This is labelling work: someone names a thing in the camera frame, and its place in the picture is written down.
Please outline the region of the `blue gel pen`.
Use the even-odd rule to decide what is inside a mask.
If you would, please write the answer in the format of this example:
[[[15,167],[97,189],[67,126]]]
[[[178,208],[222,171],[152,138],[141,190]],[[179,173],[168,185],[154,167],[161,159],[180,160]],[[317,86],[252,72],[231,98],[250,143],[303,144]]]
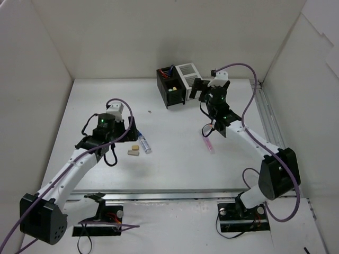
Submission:
[[[171,65],[171,66],[170,66],[170,69],[169,69],[169,71],[168,71],[168,78],[171,78],[172,73],[173,73],[173,69],[174,69],[174,65]]]

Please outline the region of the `pink highlighter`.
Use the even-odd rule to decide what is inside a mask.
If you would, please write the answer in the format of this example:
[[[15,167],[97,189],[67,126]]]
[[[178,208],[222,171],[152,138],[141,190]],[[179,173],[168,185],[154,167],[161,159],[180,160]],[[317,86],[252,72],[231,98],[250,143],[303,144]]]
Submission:
[[[208,151],[211,153],[211,154],[214,154],[215,153],[215,150],[212,146],[212,143],[210,142],[209,138],[208,137],[202,137],[203,138],[203,141],[205,143],[205,145],[207,146],[208,148]]]

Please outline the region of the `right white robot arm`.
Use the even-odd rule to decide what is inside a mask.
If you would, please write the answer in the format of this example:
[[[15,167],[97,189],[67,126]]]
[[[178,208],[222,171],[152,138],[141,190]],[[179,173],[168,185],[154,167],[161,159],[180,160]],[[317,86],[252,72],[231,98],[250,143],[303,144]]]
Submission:
[[[239,145],[260,164],[257,185],[241,193],[234,205],[236,215],[246,218],[263,202],[272,201],[291,190],[299,195],[300,175],[292,149],[281,149],[251,132],[244,119],[230,109],[226,102],[229,85],[230,81],[226,79],[208,81],[196,78],[190,98],[200,92],[199,101],[207,107],[204,114],[210,119],[212,130]]]

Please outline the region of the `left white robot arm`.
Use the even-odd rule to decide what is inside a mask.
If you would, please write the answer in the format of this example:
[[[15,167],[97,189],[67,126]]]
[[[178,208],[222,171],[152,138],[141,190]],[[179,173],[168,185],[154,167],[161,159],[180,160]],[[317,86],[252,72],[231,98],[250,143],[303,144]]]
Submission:
[[[138,134],[133,116],[129,125],[117,122],[109,113],[98,114],[97,126],[91,135],[75,145],[70,159],[36,194],[25,194],[20,200],[20,231],[40,241],[54,245],[69,227],[81,223],[96,223],[106,215],[104,194],[86,194],[65,207],[66,201],[83,177],[119,142],[136,141]]]

